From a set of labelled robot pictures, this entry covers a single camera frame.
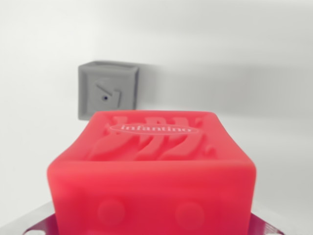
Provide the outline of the black-tipped silver gripper right finger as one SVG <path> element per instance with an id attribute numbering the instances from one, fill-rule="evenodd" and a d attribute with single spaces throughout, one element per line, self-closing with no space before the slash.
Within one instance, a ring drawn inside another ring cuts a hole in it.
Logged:
<path id="1" fill-rule="evenodd" d="M 284 235 L 284 233 L 255 214 L 251 214 L 248 235 Z"/>

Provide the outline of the black-tipped silver gripper left finger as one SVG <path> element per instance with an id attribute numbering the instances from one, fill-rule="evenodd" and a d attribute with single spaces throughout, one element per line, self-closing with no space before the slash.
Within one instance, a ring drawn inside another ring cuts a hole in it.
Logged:
<path id="1" fill-rule="evenodd" d="M 58 227 L 52 202 L 26 215 L 24 235 L 57 235 Z"/>

